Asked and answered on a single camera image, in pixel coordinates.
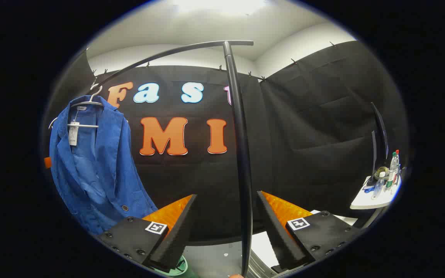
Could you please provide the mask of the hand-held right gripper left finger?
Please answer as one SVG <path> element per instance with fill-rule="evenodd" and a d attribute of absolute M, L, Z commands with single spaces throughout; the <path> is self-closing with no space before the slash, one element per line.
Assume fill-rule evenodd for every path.
<path fill-rule="evenodd" d="M 191 194 L 143 218 L 124 218 L 98 238 L 134 264 L 168 272 L 177 267 L 187 246 L 197 201 Z"/>

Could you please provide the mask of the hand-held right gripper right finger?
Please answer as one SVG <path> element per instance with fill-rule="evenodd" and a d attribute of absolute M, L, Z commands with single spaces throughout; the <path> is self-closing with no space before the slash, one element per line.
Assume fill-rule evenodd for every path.
<path fill-rule="evenodd" d="M 283 269 L 328 258 L 360 233 L 328 211 L 311 213 L 264 191 L 256 195 L 265 231 Z"/>

